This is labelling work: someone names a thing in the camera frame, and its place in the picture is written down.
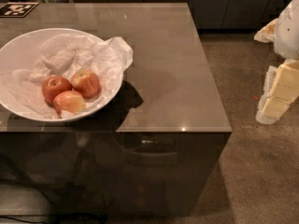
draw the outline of gray concrete floor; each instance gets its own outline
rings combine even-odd
[[[299,223],[299,103],[277,123],[255,120],[269,65],[283,59],[253,34],[201,35],[233,128],[189,217],[113,219],[113,224]]]

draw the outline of apple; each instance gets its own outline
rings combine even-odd
[[[64,91],[54,98],[53,107],[58,115],[61,115],[63,110],[75,114],[85,109],[86,104],[80,92]]]
[[[80,92],[83,97],[90,98],[100,90],[99,76],[90,69],[78,70],[71,79],[73,89]]]
[[[65,77],[49,77],[42,85],[42,93],[50,105],[53,105],[54,98],[63,91],[72,91],[72,84]]]

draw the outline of white paper liner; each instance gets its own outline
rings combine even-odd
[[[46,78],[59,75],[70,80],[81,68],[93,70],[100,78],[102,91],[85,100],[87,110],[97,110],[115,96],[123,71],[133,61],[133,50],[121,37],[94,42],[86,35],[61,34],[43,43],[39,51],[41,56],[32,70],[0,72],[0,89],[7,90],[7,103],[2,105],[18,115],[30,113],[39,119],[59,119],[41,91]],[[70,116],[63,112],[64,119]]]

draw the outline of tabletop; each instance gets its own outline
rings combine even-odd
[[[44,123],[0,106],[0,132],[232,130],[187,4],[39,4],[24,18],[0,18],[0,47],[45,28],[120,36],[134,51],[133,63],[116,97],[89,117]]]

